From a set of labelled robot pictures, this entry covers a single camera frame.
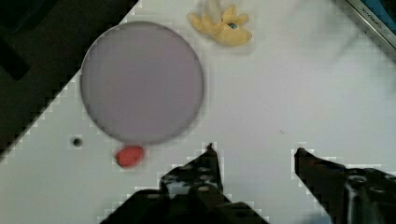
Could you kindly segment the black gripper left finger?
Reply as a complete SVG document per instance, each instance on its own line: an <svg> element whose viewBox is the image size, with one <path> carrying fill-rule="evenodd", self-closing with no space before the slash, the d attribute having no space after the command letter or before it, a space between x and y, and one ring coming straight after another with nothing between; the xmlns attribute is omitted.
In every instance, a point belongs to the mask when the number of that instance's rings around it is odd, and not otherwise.
<svg viewBox="0 0 396 224"><path fill-rule="evenodd" d="M190 188L202 185L212 185L223 192L218 153L212 143L205 147L202 155L172 169L160 179L160 190L170 198L187 194Z"/></svg>

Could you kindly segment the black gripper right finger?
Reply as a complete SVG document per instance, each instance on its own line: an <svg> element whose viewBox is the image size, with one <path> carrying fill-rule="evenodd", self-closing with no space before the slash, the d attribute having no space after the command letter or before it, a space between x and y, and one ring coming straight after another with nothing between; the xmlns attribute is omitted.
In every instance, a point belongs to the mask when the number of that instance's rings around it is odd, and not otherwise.
<svg viewBox="0 0 396 224"><path fill-rule="evenodd" d="M332 224L396 224L395 176L375 168L347 168L300 147L295 174Z"/></svg>

